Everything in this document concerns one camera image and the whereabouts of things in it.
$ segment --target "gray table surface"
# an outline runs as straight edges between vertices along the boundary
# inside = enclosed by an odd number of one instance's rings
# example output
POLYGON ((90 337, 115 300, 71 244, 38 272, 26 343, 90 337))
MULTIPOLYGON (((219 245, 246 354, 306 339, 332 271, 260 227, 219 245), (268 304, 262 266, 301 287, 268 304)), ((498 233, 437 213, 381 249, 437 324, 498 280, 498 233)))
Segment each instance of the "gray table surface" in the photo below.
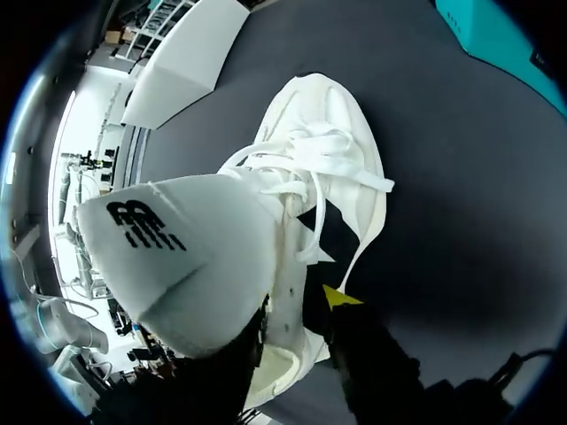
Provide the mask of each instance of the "gray table surface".
MULTIPOLYGON (((388 197, 347 289, 372 300, 425 384, 487 377, 556 344, 567 309, 567 122, 468 57, 425 0, 282 0, 255 12, 217 89, 148 140, 142 181, 214 173, 252 142, 274 94, 323 72, 359 100, 388 197)), ((519 400, 543 367, 510 385, 519 400)), ((286 425, 353 423, 328 365, 263 410, 286 425)))

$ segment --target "white sneaker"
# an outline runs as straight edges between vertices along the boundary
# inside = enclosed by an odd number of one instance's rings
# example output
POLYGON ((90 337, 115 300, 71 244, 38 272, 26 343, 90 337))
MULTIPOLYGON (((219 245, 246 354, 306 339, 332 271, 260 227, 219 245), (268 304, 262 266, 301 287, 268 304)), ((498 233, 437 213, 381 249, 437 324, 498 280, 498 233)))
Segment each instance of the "white sneaker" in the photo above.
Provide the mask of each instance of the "white sneaker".
POLYGON ((322 337, 303 324, 304 288, 345 290, 382 230, 392 186, 353 96, 311 74, 277 94, 254 144, 219 174, 112 192, 81 205, 78 220, 93 267, 132 320, 188 357, 228 344, 270 294, 250 408, 322 358, 322 337))
POLYGON ((272 197, 264 204, 281 221, 268 345, 252 380, 249 408, 287 390, 328 357, 323 338, 303 326, 304 288, 327 284, 345 291, 355 261, 384 226, 385 193, 393 182, 384 178, 354 97, 318 73, 283 87, 254 144, 219 173, 272 197))

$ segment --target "new balance logo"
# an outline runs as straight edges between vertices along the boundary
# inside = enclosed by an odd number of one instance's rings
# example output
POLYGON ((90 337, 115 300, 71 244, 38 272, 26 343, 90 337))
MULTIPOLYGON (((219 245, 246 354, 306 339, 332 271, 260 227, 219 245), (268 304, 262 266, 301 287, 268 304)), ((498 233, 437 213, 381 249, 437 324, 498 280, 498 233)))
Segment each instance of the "new balance logo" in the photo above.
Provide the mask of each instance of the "new balance logo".
POLYGON ((106 206, 106 210, 112 215, 114 222, 118 226, 123 226, 128 229, 125 235, 132 247, 138 248, 138 244, 141 243, 146 248, 155 246, 162 249, 163 245, 165 245, 171 251, 174 251, 176 247, 187 251, 177 236, 162 232, 166 225, 158 215, 143 202, 135 200, 130 200, 125 203, 111 202, 106 206))

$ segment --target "yellow tag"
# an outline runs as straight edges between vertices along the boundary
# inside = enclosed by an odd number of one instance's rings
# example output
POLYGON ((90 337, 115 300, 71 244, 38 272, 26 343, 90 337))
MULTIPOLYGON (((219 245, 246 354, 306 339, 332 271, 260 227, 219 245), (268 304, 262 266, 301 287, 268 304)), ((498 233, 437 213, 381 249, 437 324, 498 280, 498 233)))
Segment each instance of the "yellow tag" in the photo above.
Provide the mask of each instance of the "yellow tag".
POLYGON ((330 286, 323 285, 322 288, 325 290, 325 296, 327 297, 327 301, 329 302, 331 310, 333 309, 333 307, 337 305, 364 304, 362 303, 362 301, 359 301, 358 299, 353 297, 349 297, 348 295, 345 295, 342 292, 338 292, 337 290, 334 290, 330 286))

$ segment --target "teal object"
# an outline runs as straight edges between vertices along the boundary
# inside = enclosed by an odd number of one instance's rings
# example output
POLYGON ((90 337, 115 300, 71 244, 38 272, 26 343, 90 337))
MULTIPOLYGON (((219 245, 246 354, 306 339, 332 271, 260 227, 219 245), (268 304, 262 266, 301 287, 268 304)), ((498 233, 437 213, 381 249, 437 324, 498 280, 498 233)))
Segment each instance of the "teal object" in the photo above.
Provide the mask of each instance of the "teal object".
POLYGON ((567 103, 520 28, 493 0, 437 0, 462 48, 532 87, 567 117, 567 103))

